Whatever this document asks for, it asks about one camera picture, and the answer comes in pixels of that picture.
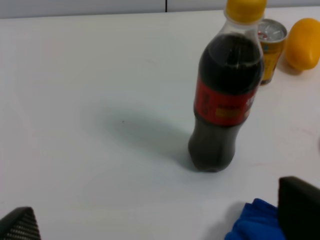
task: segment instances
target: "yellow fruit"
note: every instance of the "yellow fruit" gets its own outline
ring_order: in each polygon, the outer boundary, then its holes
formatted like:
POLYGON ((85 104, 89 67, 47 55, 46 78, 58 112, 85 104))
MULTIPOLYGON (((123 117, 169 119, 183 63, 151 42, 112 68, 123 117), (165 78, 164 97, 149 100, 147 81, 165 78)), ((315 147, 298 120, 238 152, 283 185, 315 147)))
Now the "yellow fruit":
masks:
POLYGON ((292 67, 313 69, 320 58, 320 22, 313 18, 297 21, 287 37, 284 54, 292 67))

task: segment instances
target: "dark soda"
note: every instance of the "dark soda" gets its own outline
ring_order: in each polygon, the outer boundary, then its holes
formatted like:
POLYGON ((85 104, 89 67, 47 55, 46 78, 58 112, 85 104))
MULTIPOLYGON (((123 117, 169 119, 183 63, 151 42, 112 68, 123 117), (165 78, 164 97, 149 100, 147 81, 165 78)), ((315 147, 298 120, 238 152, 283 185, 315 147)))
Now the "dark soda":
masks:
POLYGON ((200 171, 221 171, 234 157, 238 131, 264 72, 260 45, 252 39, 236 32, 222 33, 201 56, 195 128, 188 143, 193 164, 200 171))

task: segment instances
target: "can lid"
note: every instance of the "can lid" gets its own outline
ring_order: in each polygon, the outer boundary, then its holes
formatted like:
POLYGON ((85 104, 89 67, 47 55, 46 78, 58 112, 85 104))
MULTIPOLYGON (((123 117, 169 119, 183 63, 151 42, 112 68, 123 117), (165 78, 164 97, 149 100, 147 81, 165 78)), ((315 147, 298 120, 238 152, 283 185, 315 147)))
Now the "can lid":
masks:
POLYGON ((266 5, 267 0, 227 0, 225 13, 235 22, 251 24, 264 16, 266 5))
POLYGON ((287 29, 280 22, 272 19, 263 19, 258 26, 258 37, 261 42, 277 43, 287 36, 287 29))

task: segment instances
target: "yellow can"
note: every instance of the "yellow can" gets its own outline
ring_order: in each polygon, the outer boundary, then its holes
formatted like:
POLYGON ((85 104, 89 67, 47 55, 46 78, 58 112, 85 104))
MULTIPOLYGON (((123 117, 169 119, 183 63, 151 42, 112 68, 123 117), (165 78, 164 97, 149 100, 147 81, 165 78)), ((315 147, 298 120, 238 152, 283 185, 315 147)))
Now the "yellow can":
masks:
POLYGON ((271 82, 279 57, 284 50, 287 30, 280 22, 263 19, 258 26, 258 37, 264 60, 264 75, 261 85, 266 85, 271 82))

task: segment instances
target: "yellow bottle cap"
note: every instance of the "yellow bottle cap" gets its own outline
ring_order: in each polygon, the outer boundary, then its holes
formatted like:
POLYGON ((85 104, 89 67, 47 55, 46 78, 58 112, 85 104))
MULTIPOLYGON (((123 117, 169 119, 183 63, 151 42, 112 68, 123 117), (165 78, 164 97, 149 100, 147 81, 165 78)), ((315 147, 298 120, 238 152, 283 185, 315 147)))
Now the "yellow bottle cap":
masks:
POLYGON ((235 22, 249 24, 264 16, 267 0, 227 0, 225 12, 235 22))

